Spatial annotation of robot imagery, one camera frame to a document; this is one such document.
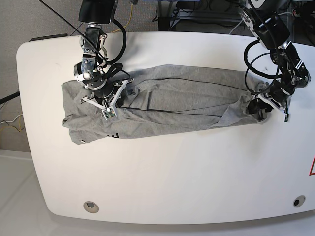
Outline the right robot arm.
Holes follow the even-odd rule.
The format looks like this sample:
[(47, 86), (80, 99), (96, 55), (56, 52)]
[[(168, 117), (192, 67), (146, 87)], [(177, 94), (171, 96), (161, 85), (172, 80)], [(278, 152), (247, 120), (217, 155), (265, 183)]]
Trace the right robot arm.
[[(92, 93), (83, 96), (81, 101), (98, 107), (105, 119), (117, 115), (121, 93), (127, 84), (133, 81), (118, 62), (126, 49), (127, 35), (124, 27), (114, 18), (117, 4), (116, 0), (84, 0), (79, 12), (79, 21), (87, 26), (80, 38), (82, 61), (74, 66), (74, 76)], [(123, 34), (122, 47), (113, 60), (107, 57), (107, 50), (104, 47), (107, 34), (102, 30), (103, 25), (111, 23)], [(113, 77), (119, 72), (125, 73), (126, 78), (113, 81)]]

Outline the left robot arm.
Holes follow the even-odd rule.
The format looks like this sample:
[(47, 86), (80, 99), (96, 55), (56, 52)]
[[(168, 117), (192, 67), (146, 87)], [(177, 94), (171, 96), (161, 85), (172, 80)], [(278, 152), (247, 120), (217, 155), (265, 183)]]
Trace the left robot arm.
[[(304, 88), (311, 81), (304, 62), (289, 39), (290, 31), (277, 13), (283, 4), (283, 0), (247, 0), (239, 7), (243, 22), (256, 37), (244, 51), (246, 71), (271, 80), (271, 83), (256, 88), (247, 87), (252, 95), (247, 112), (258, 121), (266, 119), (266, 114), (273, 109), (283, 113), (284, 120), (288, 121), (291, 96), (297, 88)], [(268, 50), (267, 54), (277, 66), (274, 75), (258, 71), (248, 61), (248, 52), (256, 44)]]

